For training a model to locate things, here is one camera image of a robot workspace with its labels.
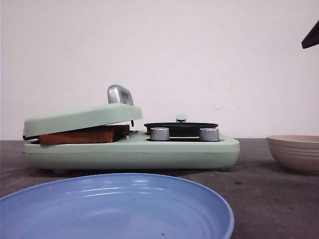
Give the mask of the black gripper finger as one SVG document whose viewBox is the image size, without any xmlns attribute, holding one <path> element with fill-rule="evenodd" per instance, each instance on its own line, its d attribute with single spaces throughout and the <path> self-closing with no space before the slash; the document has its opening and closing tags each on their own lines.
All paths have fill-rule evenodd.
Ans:
<svg viewBox="0 0 319 239">
<path fill-rule="evenodd" d="M 319 44 L 319 23 L 316 23 L 306 37 L 302 40 L 302 49 L 310 48 Z"/>
</svg>

